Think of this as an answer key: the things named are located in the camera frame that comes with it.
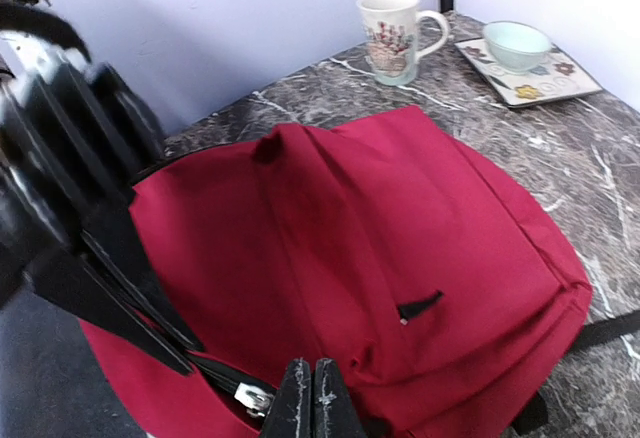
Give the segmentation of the red student backpack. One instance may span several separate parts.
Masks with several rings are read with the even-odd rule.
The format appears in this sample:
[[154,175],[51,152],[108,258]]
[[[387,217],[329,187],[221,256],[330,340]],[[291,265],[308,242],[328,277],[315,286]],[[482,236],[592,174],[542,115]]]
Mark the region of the red student backpack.
[[574,248],[496,164],[408,107],[162,166],[131,215],[204,356],[260,385],[334,360],[385,437],[496,437],[566,352],[639,328],[586,321]]

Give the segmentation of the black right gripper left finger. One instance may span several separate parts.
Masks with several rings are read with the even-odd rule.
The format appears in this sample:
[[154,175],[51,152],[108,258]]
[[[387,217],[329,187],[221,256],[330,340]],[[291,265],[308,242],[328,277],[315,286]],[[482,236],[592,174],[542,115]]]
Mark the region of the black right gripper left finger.
[[292,360],[261,428],[260,438],[311,438],[313,378],[302,358]]

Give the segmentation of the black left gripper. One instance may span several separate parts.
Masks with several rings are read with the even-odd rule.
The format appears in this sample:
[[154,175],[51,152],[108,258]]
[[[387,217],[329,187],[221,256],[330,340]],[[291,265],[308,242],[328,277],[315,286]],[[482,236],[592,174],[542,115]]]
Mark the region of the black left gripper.
[[100,273],[189,350],[204,345],[162,288],[129,213],[134,184],[164,157],[154,113],[62,18],[19,4],[1,28],[41,39],[44,61],[1,86],[1,298],[31,286],[53,252]]

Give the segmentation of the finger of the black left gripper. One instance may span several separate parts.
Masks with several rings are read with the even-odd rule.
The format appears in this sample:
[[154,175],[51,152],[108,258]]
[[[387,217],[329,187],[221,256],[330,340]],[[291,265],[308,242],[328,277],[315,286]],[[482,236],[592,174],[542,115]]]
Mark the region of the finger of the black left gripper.
[[66,252],[34,259],[25,270],[34,293],[106,330],[172,370],[189,375],[192,365],[179,348],[125,302],[122,294],[83,260]]

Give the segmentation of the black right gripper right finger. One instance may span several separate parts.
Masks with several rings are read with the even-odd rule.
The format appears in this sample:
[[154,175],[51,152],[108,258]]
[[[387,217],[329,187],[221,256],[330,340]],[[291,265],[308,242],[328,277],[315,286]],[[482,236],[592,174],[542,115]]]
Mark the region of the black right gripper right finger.
[[328,358],[318,360],[314,371],[313,436],[366,437],[339,367]]

